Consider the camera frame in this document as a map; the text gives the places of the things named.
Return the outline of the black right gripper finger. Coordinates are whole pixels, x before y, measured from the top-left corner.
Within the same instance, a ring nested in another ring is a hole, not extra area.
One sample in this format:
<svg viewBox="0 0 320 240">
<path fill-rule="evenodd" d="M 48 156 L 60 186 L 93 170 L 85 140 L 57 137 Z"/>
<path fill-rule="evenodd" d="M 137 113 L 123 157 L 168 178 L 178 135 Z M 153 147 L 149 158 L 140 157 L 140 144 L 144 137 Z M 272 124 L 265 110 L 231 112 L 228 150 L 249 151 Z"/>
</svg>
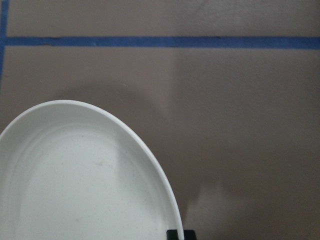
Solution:
<svg viewBox="0 0 320 240">
<path fill-rule="evenodd" d="M 197 240 L 196 232 L 191 229 L 184 229 L 183 234 L 180 238 L 180 235 L 178 233 L 177 229 L 168 229 L 166 231 L 166 239 L 167 240 Z"/>
</svg>

